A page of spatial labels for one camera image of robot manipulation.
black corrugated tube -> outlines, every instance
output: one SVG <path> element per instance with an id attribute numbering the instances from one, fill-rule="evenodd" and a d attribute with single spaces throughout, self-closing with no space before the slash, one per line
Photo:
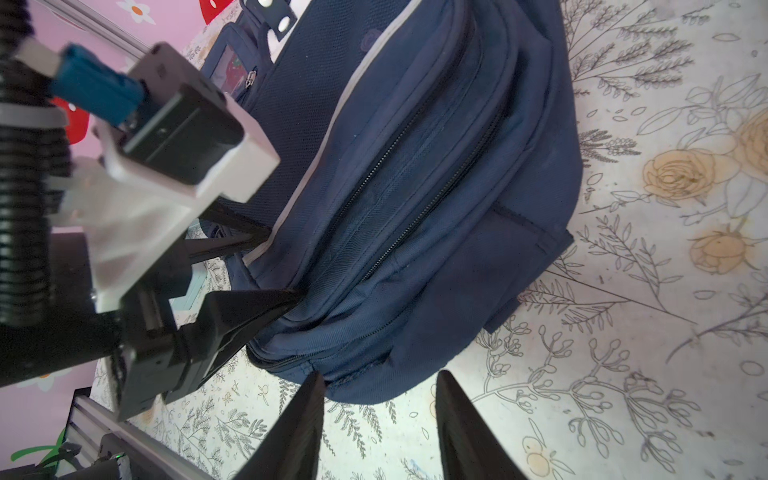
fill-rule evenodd
<path id="1" fill-rule="evenodd" d="M 0 103 L 49 106 L 49 79 L 13 58 L 33 33 L 26 0 L 0 2 Z M 64 129 L 0 125 L 0 323 L 40 323 L 50 304 L 50 226 L 60 193 L 47 192 L 45 178 L 68 175 Z"/>

light blue object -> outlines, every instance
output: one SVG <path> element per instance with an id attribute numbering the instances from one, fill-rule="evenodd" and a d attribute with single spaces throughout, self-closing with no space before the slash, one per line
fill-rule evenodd
<path id="1" fill-rule="evenodd" d="M 195 263 L 192 266 L 192 280 L 190 280 L 190 286 L 187 289 L 187 295 L 170 299 L 170 307 L 174 312 L 192 310 L 195 299 L 198 295 L 200 295 L 200 291 L 203 289 L 203 284 L 205 283 L 205 277 L 207 274 L 208 269 L 205 268 L 204 263 Z"/>
<path id="2" fill-rule="evenodd" d="M 117 127 L 144 100 L 139 81 L 117 73 L 80 45 L 61 53 L 51 93 Z"/>

tablecloth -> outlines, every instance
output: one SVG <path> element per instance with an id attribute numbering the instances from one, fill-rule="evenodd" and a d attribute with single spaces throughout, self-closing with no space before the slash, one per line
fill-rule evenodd
<path id="1" fill-rule="evenodd" d="M 576 241 L 447 368 L 530 478 L 768 478 L 768 3 L 561 6 Z M 228 287 L 220 260 L 206 268 L 206 289 Z M 241 352 L 132 422 L 232 478 L 296 388 Z M 103 366 L 92 396 L 107 402 Z M 381 405 L 327 401 L 319 472 L 442 478 L 434 378 Z"/>

blue backpack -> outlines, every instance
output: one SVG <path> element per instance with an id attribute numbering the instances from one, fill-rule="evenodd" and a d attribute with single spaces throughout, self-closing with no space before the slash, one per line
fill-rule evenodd
<path id="1" fill-rule="evenodd" d="M 250 15 L 255 49 L 264 18 Z M 441 369 L 572 242 L 581 184 L 558 0 L 315 0 L 239 102 L 281 158 L 238 213 L 273 226 L 233 290 L 297 288 L 248 345 L 339 402 Z M 213 235 L 226 235 L 224 227 Z"/>

zipper pull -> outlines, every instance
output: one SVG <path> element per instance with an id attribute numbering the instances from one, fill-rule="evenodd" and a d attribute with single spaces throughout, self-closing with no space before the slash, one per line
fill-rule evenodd
<path id="1" fill-rule="evenodd" d="M 248 76 L 245 79 L 245 88 L 250 88 L 251 85 L 256 81 L 256 71 L 251 70 L 248 72 Z"/>

